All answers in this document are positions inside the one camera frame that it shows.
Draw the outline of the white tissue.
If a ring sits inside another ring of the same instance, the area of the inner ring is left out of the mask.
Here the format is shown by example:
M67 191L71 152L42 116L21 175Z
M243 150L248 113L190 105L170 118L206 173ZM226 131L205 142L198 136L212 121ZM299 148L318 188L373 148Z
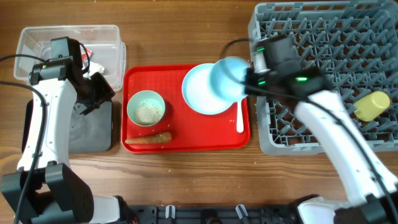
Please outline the white tissue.
M98 72L100 74L103 74L104 71L105 71L105 68L100 63L91 62L90 69L88 70L88 72L84 73L83 76L85 78L90 79L91 76L93 76L95 73Z

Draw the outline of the red snack wrapper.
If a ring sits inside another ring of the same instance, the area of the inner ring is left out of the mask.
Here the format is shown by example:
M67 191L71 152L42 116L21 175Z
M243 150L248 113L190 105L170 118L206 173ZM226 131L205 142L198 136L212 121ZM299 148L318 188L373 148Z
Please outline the red snack wrapper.
M91 58L91 56L93 55L93 52L88 49L88 48L81 48L81 57L82 57L82 61L83 62L88 62L88 60Z

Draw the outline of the light blue bowl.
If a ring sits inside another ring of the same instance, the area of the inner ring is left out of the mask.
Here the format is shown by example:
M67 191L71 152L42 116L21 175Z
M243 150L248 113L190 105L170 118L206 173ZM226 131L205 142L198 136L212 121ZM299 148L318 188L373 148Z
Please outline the light blue bowl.
M250 64L239 57L226 57L217 61L210 72L210 86L217 97L236 102L247 97L244 81Z

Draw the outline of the green bowl with rice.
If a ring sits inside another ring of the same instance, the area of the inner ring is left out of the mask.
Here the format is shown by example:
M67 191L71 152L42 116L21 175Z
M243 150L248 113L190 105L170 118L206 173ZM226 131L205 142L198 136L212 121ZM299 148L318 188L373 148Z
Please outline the green bowl with rice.
M138 126L153 126L165 114L165 101L152 90L143 90L132 95L127 103L127 116Z

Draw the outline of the yellow plastic cup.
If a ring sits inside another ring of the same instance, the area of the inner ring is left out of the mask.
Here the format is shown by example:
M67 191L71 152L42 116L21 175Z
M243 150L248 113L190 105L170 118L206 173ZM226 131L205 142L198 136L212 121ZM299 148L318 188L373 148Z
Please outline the yellow plastic cup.
M391 105L389 95L383 91L372 92L354 103L354 114L362 121L372 121Z

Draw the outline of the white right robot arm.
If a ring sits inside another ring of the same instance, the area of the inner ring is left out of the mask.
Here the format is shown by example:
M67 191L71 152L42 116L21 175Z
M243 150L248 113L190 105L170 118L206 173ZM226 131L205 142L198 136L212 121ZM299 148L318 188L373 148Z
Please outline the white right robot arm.
M347 202L320 196L297 206L302 223L397 223L397 177L379 160L352 122L340 94L318 67L303 68L291 40L278 35L253 44L245 90L294 101L336 169Z

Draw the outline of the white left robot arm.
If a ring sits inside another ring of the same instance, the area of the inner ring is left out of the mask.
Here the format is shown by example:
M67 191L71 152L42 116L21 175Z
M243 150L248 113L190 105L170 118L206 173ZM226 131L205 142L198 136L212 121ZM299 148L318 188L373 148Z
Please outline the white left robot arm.
M96 197L70 168L69 134L75 105L86 115L114 96L81 58L75 39L51 40L51 58L39 59L29 75L32 117L23 155L13 174L1 179L1 193L16 223L130 223L133 213L120 196Z

